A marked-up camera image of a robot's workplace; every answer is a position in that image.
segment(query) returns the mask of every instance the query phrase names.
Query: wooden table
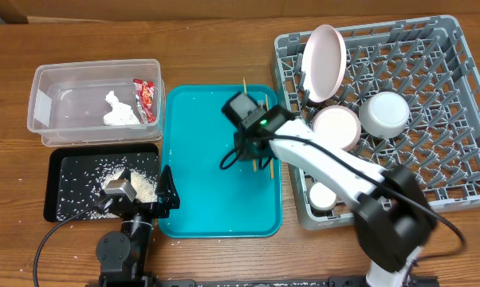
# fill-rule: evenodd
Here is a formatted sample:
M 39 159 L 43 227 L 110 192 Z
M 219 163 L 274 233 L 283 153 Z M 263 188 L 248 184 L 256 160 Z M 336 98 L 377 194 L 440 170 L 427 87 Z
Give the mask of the wooden table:
M 480 71 L 480 14 L 457 15 Z M 408 16 L 111 22 L 0 26 L 0 285 L 31 286 L 33 257 L 53 227 L 42 217 L 52 148 L 26 128 L 27 103 L 39 65 L 73 61 L 156 58 L 167 92 L 184 84 L 272 85 L 273 40 L 282 33 L 322 23 L 350 26 Z M 282 228 L 271 238 L 175 240 L 158 230 L 148 268 L 162 279 L 196 281 L 270 278 L 326 278 L 364 274 L 368 257 L 353 228 L 307 231 L 297 222 L 287 167 L 283 170 Z M 438 275 L 444 286 L 480 286 L 480 209 L 447 217 L 467 236 L 468 252 L 424 262 L 417 274 Z M 98 239 L 118 230 L 120 220 L 75 222 L 45 245 L 42 286 L 83 286 L 96 282 Z M 456 237 L 444 226 L 425 254 L 452 250 Z

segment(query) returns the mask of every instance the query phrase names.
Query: wooden stick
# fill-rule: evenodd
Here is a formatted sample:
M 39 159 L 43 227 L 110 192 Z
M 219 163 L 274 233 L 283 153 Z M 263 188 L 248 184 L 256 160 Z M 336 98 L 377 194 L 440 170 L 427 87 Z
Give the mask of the wooden stick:
M 265 94 L 265 108 L 269 111 L 269 95 Z M 270 160 L 270 178 L 273 179 L 273 159 Z
M 242 79 L 243 79 L 243 93 L 247 94 L 246 78 L 242 77 Z M 253 169 L 254 169 L 254 172 L 258 171 L 258 165 L 256 164 L 256 159 L 253 159 Z

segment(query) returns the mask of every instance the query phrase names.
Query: pink plate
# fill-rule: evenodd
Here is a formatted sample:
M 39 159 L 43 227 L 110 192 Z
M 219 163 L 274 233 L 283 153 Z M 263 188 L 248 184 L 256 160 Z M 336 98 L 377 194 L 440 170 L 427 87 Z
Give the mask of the pink plate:
M 346 69 L 343 37 L 330 25 L 316 28 L 305 45 L 302 72 L 309 99 L 320 103 L 331 98 L 341 85 Z

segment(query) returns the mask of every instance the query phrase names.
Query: crumpled white object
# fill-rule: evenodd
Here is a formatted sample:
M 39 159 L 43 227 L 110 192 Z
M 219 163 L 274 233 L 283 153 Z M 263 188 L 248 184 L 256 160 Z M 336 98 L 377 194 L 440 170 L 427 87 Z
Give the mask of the crumpled white object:
M 112 112 L 104 116 L 105 125 L 125 125 L 125 124 L 140 124 L 132 107 L 128 104 L 123 104 L 111 91 L 105 96 L 105 100 L 111 105 Z

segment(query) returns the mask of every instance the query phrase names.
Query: dish rack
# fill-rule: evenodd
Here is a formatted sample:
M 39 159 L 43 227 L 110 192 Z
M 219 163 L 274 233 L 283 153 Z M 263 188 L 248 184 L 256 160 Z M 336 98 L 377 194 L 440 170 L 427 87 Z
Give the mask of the dish rack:
M 363 130 L 350 152 L 386 168 L 399 163 L 412 169 L 434 210 L 480 206 L 480 76 L 458 21 L 434 16 L 337 30 L 347 49 L 344 79 L 331 100 L 312 107 L 301 84 L 302 53 L 312 31 L 275 39 L 272 73 L 279 104 L 309 124 L 325 106 L 341 104 L 358 115 L 371 96 L 397 92 L 411 110 L 405 130 L 389 140 Z M 314 179 L 295 167 L 289 171 L 304 228 L 353 223 L 343 202 L 315 214 L 307 192 Z M 381 202 L 391 206 L 388 199 Z

